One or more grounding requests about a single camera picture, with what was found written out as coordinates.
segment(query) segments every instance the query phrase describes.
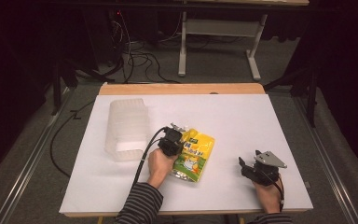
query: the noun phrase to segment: striped shirt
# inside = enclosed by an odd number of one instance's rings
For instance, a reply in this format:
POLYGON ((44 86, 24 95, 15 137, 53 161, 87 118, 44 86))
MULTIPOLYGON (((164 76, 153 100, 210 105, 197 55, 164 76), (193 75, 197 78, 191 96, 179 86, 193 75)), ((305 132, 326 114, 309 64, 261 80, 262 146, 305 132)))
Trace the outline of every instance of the striped shirt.
MULTIPOLYGON (((152 224, 162 205, 161 193, 147 183, 133 186, 123 209, 118 213, 114 224, 152 224)), ((249 224, 291 224, 292 219, 284 214, 267 214, 249 224)))

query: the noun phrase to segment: white desk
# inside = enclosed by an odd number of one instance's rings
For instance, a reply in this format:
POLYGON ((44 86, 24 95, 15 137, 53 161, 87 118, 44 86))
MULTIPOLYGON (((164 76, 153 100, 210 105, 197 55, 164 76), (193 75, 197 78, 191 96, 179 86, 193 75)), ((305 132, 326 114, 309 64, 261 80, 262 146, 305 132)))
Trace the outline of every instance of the white desk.
MULTIPOLYGON (((215 2, 215 3, 234 3, 234 4, 258 4, 258 5, 282 5, 282 6, 307 6, 308 0, 188 0, 186 2, 215 2)), ((186 35, 228 35, 228 36, 248 36, 254 39, 253 45, 246 50, 246 58, 251 68, 252 76, 255 81, 261 79, 255 62, 255 52, 263 34, 266 24, 267 14, 262 15, 259 21, 218 21, 218 20, 198 20, 188 19, 187 13, 182 14, 182 42, 179 55, 180 77, 186 75, 186 35)))
MULTIPOLYGON (((190 183, 173 176, 167 177, 160 188, 164 195, 161 214, 260 211, 255 188, 249 179, 241 176, 238 164, 239 156, 253 163, 256 149, 272 151, 288 166, 281 169, 286 192, 283 210, 305 211, 312 208, 269 97, 260 85, 118 85, 117 89, 116 95, 101 95, 109 92, 102 87, 97 96, 60 213, 69 217, 115 216, 122 208, 139 162, 114 162, 103 147, 110 102, 129 98, 144 100, 149 110, 151 134, 174 122, 215 138, 200 182, 190 183)), ((146 162, 139 180, 146 181, 147 176, 146 162)))

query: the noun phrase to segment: white paper sheet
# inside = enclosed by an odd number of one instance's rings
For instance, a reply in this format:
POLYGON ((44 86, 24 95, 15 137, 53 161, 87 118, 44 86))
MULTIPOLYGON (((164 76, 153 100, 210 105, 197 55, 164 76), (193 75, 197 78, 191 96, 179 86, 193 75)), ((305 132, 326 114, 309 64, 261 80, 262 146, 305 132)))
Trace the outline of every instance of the white paper sheet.
MULTIPOLYGON (((272 151, 285 164, 284 209, 308 210, 312 203, 266 94, 100 95, 92 109, 60 213, 115 213, 130 191, 138 161, 114 162, 103 150, 109 104, 142 98, 151 133, 164 126, 195 128, 215 139, 200 182, 168 176, 160 187, 160 211, 250 211, 260 209, 252 182, 241 175, 238 157, 254 163, 255 150, 272 151)), ((146 181, 147 162, 140 175, 146 181)))

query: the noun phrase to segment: yellow snack bag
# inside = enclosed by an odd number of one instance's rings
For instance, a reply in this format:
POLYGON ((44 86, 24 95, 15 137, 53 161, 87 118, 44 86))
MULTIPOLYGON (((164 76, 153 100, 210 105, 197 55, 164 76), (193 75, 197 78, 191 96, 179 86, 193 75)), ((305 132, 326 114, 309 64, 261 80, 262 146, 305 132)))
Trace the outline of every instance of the yellow snack bag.
POLYGON ((172 175, 183 180, 198 182, 206 161, 211 155, 214 138, 195 129, 183 133, 184 148, 172 169, 172 175))

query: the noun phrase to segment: gray carpet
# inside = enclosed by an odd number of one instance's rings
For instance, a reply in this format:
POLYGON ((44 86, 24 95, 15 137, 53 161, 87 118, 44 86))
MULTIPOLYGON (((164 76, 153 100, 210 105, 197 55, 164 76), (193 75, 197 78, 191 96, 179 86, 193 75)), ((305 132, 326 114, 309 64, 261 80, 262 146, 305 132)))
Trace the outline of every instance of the gray carpet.
MULTIPOLYGON (((137 49, 142 52, 153 52, 161 66, 160 74, 164 78, 182 83, 253 82, 243 54, 244 46, 248 45, 250 41, 242 39, 232 43, 222 43, 221 41, 233 40, 233 38, 226 37, 217 40, 219 41, 213 41, 203 49, 197 49, 204 45, 205 42, 202 40, 195 39, 189 43, 192 48, 189 48, 187 52, 186 77, 177 76, 179 58, 177 41, 164 42, 157 48, 146 45, 141 49, 138 49, 142 46, 140 43, 133 43, 131 50, 133 54, 137 49)), ((282 75, 295 47, 296 41, 279 43, 276 39, 272 39, 260 43, 255 57, 262 77, 262 84, 269 83, 282 75)), ((145 62, 145 58, 135 60, 136 65, 142 64, 142 62, 145 62)), ((161 80, 157 75, 156 62, 153 62, 146 71, 147 76, 145 74, 146 67, 147 64, 135 66, 130 81, 161 80)), ((130 70, 131 67, 126 65, 124 71, 127 76, 130 70)), ((122 71, 111 77, 114 77, 117 82, 124 80, 122 71)), ((71 91, 73 95, 60 114, 52 130, 53 133, 72 115, 70 110, 80 108, 95 99, 98 94, 101 83, 88 79, 79 80, 80 85, 71 91)), ((309 126, 302 117, 303 111, 297 106, 296 102, 302 101, 302 99, 292 98, 287 89, 288 87, 280 87, 268 94, 292 149, 298 169, 304 181, 310 183, 308 191, 314 206, 313 210, 290 215, 293 216, 295 223, 348 223, 328 175, 325 173, 324 162, 310 134, 309 126)), ((49 113, 52 111, 51 90, 47 93, 47 97, 47 103, 29 119, 18 141, 0 165, 0 207, 5 202, 40 134, 48 124, 49 113)), ((68 173, 72 171, 91 109, 92 105, 82 110, 78 114, 81 119, 71 119, 54 141, 53 149, 56 162, 68 173)), ((319 134, 358 213, 358 160, 339 132, 339 128, 332 119, 328 106, 319 92, 315 113, 316 129, 313 131, 319 134)), ((8 223, 97 223, 97 218, 69 218, 58 213, 68 178, 59 173, 52 165, 48 154, 51 137, 52 134, 44 145, 44 154, 8 223)), ((246 221, 250 221, 256 215, 244 214, 241 216, 245 217, 246 221)), ((111 218, 108 218, 104 223, 109 223, 110 220, 111 218)))

